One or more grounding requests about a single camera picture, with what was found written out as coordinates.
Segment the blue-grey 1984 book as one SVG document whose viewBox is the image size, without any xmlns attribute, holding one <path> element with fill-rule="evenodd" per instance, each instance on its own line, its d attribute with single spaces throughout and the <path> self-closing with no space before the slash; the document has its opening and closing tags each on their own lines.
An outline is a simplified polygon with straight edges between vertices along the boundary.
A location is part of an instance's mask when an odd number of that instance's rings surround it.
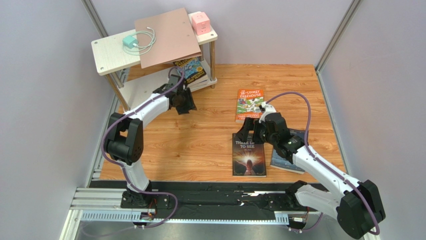
<svg viewBox="0 0 426 240">
<path fill-rule="evenodd" d="M 298 136 L 300 138 L 304 138 L 305 131 L 304 130 L 298 130 L 298 129 L 289 129 L 291 135 Z M 296 166 L 295 164 L 291 164 L 288 160 L 280 157 L 275 149 L 272 150 L 271 154 L 271 160 L 270 160 L 270 166 L 285 170 L 288 172 L 293 172 L 297 174 L 304 174 L 305 170 L 301 167 Z"/>
</svg>

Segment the black three days book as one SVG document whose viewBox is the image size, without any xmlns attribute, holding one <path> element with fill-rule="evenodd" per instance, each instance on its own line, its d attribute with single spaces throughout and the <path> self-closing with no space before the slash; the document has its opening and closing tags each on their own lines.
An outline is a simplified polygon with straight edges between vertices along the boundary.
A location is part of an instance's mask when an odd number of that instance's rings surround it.
<svg viewBox="0 0 426 240">
<path fill-rule="evenodd" d="M 232 134 L 232 175 L 234 177 L 266 177 L 267 168 L 263 144 L 253 142 L 249 134 L 242 141 L 236 133 Z"/>
</svg>

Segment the orange 78-storey treehouse book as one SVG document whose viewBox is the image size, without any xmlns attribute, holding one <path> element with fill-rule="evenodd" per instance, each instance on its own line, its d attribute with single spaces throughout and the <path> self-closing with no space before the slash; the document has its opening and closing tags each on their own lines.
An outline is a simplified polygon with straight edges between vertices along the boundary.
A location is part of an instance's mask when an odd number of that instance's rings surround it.
<svg viewBox="0 0 426 240">
<path fill-rule="evenodd" d="M 245 118 L 260 118 L 261 103 L 264 102 L 262 89 L 239 89 L 237 93 L 235 122 L 243 123 Z"/>
</svg>

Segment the blue 91-storey treehouse book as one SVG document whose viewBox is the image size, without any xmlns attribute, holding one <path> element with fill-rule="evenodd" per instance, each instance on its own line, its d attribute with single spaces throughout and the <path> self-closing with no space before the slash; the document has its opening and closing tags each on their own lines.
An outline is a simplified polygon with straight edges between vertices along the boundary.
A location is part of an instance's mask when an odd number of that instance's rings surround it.
<svg viewBox="0 0 426 240">
<path fill-rule="evenodd" d="M 187 87 L 192 91 L 195 92 L 199 89 L 202 89 L 206 87 L 210 83 L 210 78 L 208 75 L 205 75 L 187 85 Z"/>
</svg>

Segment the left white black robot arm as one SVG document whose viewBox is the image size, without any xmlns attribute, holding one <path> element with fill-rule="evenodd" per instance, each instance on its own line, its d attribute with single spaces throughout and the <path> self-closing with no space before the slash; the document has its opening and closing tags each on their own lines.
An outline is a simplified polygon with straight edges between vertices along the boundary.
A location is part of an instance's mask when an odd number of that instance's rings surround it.
<svg viewBox="0 0 426 240">
<path fill-rule="evenodd" d="M 171 74 L 168 83 L 155 89 L 138 107 L 110 116 L 101 151 L 107 161 L 121 168 L 127 182 L 122 208 L 146 208 L 153 203 L 152 184 L 140 161 L 144 150 L 144 129 L 172 108 L 180 115 L 196 109 L 185 78 L 176 74 Z"/>
</svg>

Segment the black 169-storey treehouse book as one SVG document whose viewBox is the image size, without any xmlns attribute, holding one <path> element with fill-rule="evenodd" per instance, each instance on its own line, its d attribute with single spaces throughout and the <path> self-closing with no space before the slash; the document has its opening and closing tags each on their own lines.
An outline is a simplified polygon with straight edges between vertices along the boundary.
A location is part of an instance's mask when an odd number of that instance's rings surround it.
<svg viewBox="0 0 426 240">
<path fill-rule="evenodd" d="M 184 79 L 187 85 L 207 75 L 207 72 L 198 57 L 174 61 L 173 64 L 174 66 L 184 70 Z"/>
</svg>

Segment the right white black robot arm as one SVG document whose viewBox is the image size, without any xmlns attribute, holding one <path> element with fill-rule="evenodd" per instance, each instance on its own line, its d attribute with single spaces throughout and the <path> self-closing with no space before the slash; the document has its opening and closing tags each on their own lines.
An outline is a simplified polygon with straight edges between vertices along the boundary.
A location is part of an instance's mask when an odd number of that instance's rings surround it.
<svg viewBox="0 0 426 240">
<path fill-rule="evenodd" d="M 264 118 L 247 117 L 235 135 L 245 142 L 268 143 L 276 153 L 291 164 L 302 168 L 321 183 L 326 190 L 298 181 L 287 189 L 297 205 L 313 208 L 339 223 L 343 231 L 360 239 L 386 218 L 379 189 L 371 180 L 360 181 L 344 173 L 308 145 L 300 132 L 289 129 L 279 112 Z"/>
</svg>

